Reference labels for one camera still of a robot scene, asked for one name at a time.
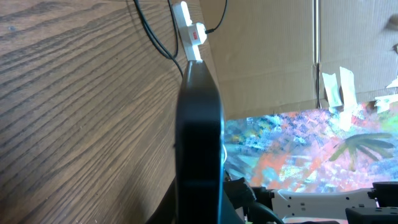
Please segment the Samsung Galaxy smartphone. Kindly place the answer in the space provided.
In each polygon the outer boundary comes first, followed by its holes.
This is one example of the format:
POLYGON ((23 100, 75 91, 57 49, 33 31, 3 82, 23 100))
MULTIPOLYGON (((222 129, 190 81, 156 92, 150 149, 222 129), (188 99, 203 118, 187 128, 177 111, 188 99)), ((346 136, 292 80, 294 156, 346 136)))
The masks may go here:
POLYGON ((219 223, 223 188, 223 107, 202 60, 187 64, 177 99, 177 223, 219 223))

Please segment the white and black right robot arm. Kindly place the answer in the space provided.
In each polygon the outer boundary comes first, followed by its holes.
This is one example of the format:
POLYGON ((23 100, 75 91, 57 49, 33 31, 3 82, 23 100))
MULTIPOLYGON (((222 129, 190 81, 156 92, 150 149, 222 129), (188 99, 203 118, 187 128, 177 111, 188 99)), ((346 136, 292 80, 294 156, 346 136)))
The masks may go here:
POLYGON ((252 188, 241 178, 225 182, 224 192, 233 208, 242 208, 251 223, 283 223, 289 218, 321 218, 322 223, 397 223, 397 182, 316 194, 252 188))

